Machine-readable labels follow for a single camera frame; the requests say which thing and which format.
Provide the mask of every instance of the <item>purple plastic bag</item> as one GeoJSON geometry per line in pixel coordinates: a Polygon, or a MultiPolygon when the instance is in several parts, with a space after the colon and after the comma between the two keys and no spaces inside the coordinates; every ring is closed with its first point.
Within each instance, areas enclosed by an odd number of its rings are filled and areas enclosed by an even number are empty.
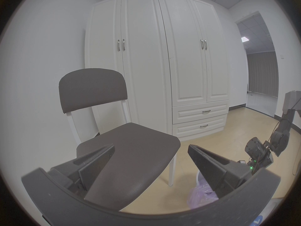
{"type": "Polygon", "coordinates": [[[190,209],[195,209],[218,200],[215,192],[212,191],[207,181],[203,178],[199,180],[199,186],[189,191],[187,205],[190,209]]]}

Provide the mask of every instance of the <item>brown chair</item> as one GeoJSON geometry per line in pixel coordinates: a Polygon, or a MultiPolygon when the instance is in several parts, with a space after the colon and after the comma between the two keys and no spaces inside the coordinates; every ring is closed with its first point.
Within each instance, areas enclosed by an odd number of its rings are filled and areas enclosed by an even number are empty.
{"type": "Polygon", "coordinates": [[[172,186],[180,141],[130,122],[122,74],[100,68],[76,70],[61,79],[59,93],[63,112],[79,144],[77,157],[107,144],[115,145],[114,155],[86,194],[86,200],[119,211],[144,192],[168,164],[169,186],[172,186]],[[71,112],[114,101],[122,101],[127,123],[81,143],[71,112]]]}

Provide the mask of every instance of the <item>drawer handle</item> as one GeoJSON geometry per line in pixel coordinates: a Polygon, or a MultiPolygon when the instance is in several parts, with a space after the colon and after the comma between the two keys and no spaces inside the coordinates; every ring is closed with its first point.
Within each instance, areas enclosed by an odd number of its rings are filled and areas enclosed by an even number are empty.
{"type": "Polygon", "coordinates": [[[203,111],[202,114],[208,114],[211,110],[203,111]]]}

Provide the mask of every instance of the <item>cabinet door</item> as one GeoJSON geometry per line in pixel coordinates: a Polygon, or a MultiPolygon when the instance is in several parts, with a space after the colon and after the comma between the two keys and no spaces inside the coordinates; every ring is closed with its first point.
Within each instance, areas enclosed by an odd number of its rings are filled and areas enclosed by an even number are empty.
{"type": "Polygon", "coordinates": [[[170,72],[159,2],[121,3],[123,66],[132,122],[171,134],[170,72]]]}
{"type": "MultiPolygon", "coordinates": [[[[121,0],[105,0],[93,8],[85,37],[86,68],[111,69],[123,74],[120,13],[121,0]]],[[[93,106],[92,110],[101,134],[125,123],[121,102],[93,106]]]]}
{"type": "Polygon", "coordinates": [[[190,1],[207,43],[207,101],[228,100],[228,57],[220,21],[212,5],[190,1]]]}
{"type": "Polygon", "coordinates": [[[207,99],[202,34],[189,0],[159,0],[168,45],[172,106],[204,103],[207,99]]]}

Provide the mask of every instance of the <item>white chair leg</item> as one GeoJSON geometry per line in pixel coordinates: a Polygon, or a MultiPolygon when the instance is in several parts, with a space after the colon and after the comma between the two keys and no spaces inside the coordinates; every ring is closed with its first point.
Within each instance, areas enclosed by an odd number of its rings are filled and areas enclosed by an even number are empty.
{"type": "Polygon", "coordinates": [[[173,185],[173,181],[175,179],[175,162],[177,159],[177,154],[173,157],[171,162],[169,163],[169,180],[168,180],[168,186],[173,185]]]}

